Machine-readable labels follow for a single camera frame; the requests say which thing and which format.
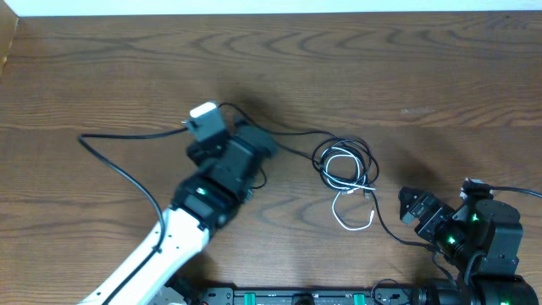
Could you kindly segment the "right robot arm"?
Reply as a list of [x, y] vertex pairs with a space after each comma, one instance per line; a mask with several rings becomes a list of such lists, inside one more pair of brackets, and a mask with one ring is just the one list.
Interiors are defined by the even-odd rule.
[[412, 304], [537, 304], [538, 296], [516, 274], [523, 227], [513, 206], [495, 200], [499, 186], [466, 180], [454, 209], [429, 191], [403, 187], [400, 219], [419, 220], [416, 234], [456, 267], [458, 276], [413, 291]]

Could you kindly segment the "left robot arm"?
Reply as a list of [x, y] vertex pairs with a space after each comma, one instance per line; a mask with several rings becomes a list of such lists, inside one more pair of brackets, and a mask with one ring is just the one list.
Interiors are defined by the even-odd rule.
[[201, 252], [252, 195], [263, 161], [277, 145], [266, 131], [239, 125], [188, 123], [187, 154], [196, 172], [182, 181], [143, 242], [84, 304], [148, 304], [174, 273]]

